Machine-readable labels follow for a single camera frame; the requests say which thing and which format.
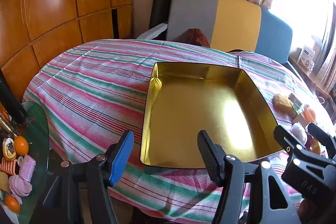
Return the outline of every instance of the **gray chair backrest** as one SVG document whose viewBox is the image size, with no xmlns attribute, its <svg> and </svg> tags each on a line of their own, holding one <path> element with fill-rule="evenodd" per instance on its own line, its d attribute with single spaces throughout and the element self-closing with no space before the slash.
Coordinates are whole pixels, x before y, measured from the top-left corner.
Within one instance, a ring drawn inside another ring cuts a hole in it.
<svg viewBox="0 0 336 224">
<path fill-rule="evenodd" d="M 200 29 L 209 42 L 216 20 L 218 0 L 171 0 L 167 41 L 186 42 L 188 29 Z"/>
</svg>

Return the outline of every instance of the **pink and green striped cloth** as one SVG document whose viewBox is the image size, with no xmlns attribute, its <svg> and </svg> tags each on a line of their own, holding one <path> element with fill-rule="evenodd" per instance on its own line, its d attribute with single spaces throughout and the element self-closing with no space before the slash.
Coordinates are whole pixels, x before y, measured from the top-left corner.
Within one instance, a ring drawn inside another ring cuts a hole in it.
<svg viewBox="0 0 336 224">
<path fill-rule="evenodd" d="M 27 87 L 24 101 L 43 107 L 51 146 L 73 163 L 105 152 L 125 129 L 132 130 L 132 154 L 110 194 L 148 215 L 180 223 L 210 223 L 221 195 L 221 189 L 207 175 L 153 176 L 143 171 L 139 152 L 146 94 L 152 67 L 161 61 L 244 69 L 286 129 L 291 128 L 291 122 L 274 111 L 272 98 L 277 93 L 293 92 L 316 110 L 319 125 L 329 133 L 335 132 L 327 112 L 303 82 L 279 63 L 253 52 L 229 54 L 174 42 L 113 39 L 72 48 L 40 70 Z M 284 152 L 271 161 L 279 175 L 286 163 Z M 299 204 L 301 195 L 286 184 L 285 188 Z M 249 193 L 247 185 L 242 212 L 248 209 Z"/>
</svg>

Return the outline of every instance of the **blue gripper pad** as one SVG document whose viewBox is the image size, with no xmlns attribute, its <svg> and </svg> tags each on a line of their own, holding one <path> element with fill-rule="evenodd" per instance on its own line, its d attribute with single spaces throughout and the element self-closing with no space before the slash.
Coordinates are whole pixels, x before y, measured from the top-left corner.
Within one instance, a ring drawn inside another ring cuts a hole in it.
<svg viewBox="0 0 336 224">
<path fill-rule="evenodd" d="M 108 160 L 111 167 L 109 178 L 111 186 L 114 186 L 121 179 L 121 175 L 124 173 L 126 163 L 133 149 L 133 144 L 134 134 L 132 131 L 126 130 Z"/>
</svg>

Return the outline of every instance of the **brown cloth bag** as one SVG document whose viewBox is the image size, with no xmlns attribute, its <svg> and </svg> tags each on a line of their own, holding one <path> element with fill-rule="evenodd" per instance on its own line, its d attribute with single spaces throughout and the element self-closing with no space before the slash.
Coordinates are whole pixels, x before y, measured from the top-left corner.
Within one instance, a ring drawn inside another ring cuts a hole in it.
<svg viewBox="0 0 336 224">
<path fill-rule="evenodd" d="M 188 30 L 188 44 L 210 48 L 208 39 L 200 29 Z"/>
</svg>

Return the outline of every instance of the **blue chair backrest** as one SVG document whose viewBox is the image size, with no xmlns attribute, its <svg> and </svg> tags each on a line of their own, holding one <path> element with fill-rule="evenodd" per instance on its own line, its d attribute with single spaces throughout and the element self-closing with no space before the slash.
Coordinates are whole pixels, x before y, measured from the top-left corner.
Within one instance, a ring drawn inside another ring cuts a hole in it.
<svg viewBox="0 0 336 224">
<path fill-rule="evenodd" d="M 269 10 L 261 9 L 261 23 L 255 52 L 267 56 L 280 64 L 288 60 L 293 30 Z"/>
</svg>

